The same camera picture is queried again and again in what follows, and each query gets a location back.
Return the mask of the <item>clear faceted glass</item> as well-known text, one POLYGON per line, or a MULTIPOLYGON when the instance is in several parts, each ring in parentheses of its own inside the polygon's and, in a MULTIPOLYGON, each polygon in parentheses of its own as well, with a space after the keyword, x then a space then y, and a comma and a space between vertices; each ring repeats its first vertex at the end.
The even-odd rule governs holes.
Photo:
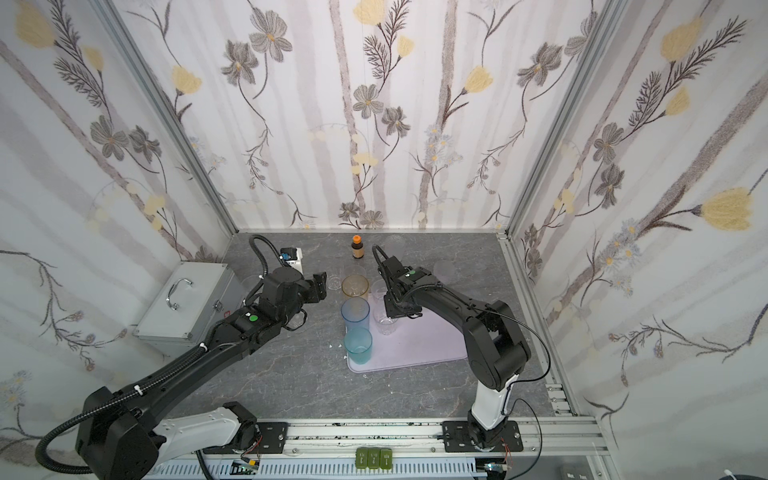
POLYGON ((242 297, 242 300, 245 300, 251 291, 258 285, 258 283, 261 281, 261 277, 259 274, 253 274, 245 277, 242 280, 242 286, 244 288, 244 296, 242 297))
POLYGON ((397 320, 386 313, 384 296, 387 286, 384 280, 376 280, 371 287, 370 299, 373 301, 373 319, 381 335, 391 335, 398 327, 397 320))
POLYGON ((337 270, 327 272, 327 289, 331 291, 340 291, 342 286, 342 274, 337 270))

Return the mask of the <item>yellow plastic cup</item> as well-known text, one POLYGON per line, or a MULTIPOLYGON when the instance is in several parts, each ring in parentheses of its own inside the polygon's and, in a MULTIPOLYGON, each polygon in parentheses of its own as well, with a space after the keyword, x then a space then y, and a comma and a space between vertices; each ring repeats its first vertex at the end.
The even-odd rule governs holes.
POLYGON ((364 275, 352 274, 342 281, 341 290, 346 298, 368 298, 370 284, 364 275))

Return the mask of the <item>blue plastic cup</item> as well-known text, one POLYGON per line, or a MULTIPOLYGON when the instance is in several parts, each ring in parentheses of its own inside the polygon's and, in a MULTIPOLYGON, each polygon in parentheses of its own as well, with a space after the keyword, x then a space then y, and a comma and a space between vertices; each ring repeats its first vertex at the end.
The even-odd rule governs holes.
POLYGON ((355 329, 369 330, 371 307, 363 297, 348 298, 341 306, 346 332, 355 329))

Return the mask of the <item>teal plastic cup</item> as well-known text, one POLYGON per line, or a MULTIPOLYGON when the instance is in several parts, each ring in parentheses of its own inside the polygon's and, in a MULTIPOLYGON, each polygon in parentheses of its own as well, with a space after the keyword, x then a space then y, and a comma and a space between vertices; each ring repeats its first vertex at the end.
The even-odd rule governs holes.
POLYGON ((348 359, 355 364, 366 364, 372 355, 373 337, 367 328, 354 327, 343 339, 348 359))

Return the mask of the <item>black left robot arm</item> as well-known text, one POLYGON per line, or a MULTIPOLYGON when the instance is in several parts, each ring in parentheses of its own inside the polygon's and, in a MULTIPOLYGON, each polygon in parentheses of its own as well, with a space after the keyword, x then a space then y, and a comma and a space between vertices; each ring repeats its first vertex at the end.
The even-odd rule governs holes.
POLYGON ((141 380, 90 394, 82 413, 45 434, 37 463, 56 473, 99 479, 141 479, 171 453, 194 450, 158 427, 183 399, 288 328, 307 304, 327 297, 327 275, 311 278, 291 266, 267 274, 239 309, 216 322, 188 352, 141 380))

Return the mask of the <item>lilac plastic tray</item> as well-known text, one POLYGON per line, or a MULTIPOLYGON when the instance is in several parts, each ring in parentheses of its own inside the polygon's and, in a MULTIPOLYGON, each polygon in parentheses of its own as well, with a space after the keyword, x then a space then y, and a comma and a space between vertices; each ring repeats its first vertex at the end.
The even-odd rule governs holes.
POLYGON ((372 355, 363 365, 348 359, 347 366, 352 372, 364 374, 467 359, 462 333, 427 308, 416 319, 396 319, 396 331, 381 335, 375 326, 370 297, 369 304, 372 307, 369 323, 373 337, 372 355))

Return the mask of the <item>frosted dimpled clear cup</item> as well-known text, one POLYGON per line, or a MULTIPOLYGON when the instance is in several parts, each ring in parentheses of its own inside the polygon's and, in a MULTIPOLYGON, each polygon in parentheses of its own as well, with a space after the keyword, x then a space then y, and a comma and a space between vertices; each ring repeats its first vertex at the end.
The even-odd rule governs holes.
POLYGON ((453 285, 459 278, 459 272, 456 264, 450 260, 438 260, 435 262, 432 270, 433 275, 445 285, 453 285))
POLYGON ((403 260, 406 249, 405 238, 402 235, 390 235, 384 240, 382 248, 389 257, 403 260))

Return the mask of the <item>brown bottle orange cap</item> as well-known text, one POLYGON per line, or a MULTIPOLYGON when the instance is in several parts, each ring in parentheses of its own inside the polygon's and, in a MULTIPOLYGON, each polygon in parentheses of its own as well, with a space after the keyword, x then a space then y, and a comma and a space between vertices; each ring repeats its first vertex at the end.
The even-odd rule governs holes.
POLYGON ((364 244, 360 235, 354 235, 351 243, 352 255, 354 259, 362 259, 365 255, 364 244))

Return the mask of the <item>silver metal case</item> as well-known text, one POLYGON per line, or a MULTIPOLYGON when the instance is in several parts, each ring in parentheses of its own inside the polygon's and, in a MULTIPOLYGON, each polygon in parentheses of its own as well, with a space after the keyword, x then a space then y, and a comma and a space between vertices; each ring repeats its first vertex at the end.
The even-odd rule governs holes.
POLYGON ((224 263, 183 262, 160 289, 134 330, 172 359, 201 343, 208 329, 236 310, 245 290, 224 263))

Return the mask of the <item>green connector block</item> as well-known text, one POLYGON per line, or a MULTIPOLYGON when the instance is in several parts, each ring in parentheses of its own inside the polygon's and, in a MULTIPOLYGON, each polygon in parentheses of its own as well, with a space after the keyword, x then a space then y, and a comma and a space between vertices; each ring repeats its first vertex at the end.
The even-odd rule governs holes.
POLYGON ((355 467, 359 470, 393 469, 393 451, 383 447, 359 447, 355 452, 355 467))

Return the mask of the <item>aluminium rail frame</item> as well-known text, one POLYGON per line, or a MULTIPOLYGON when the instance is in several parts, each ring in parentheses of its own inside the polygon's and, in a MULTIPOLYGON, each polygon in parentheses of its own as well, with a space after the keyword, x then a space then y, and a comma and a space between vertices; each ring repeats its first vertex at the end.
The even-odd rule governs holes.
POLYGON ((148 479, 618 479, 590 417, 513 417, 478 447, 455 419, 267 419, 230 444, 175 448, 148 479))

